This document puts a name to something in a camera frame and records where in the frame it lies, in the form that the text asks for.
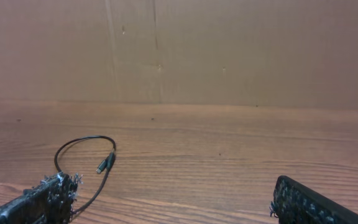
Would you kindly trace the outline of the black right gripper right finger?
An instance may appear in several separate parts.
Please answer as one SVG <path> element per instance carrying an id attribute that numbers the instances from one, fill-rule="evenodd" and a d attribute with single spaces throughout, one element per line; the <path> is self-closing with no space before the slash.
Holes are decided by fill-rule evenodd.
<path id="1" fill-rule="evenodd" d="M 280 224 L 358 224 L 358 214 L 288 176 L 278 177 L 270 216 Z"/>

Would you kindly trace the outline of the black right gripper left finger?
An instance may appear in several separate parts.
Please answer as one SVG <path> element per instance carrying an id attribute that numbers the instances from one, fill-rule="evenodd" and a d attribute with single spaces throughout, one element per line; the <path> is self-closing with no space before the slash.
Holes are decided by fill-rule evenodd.
<path id="1" fill-rule="evenodd" d="M 81 177 L 58 172 L 0 206 L 0 224 L 70 223 Z"/>

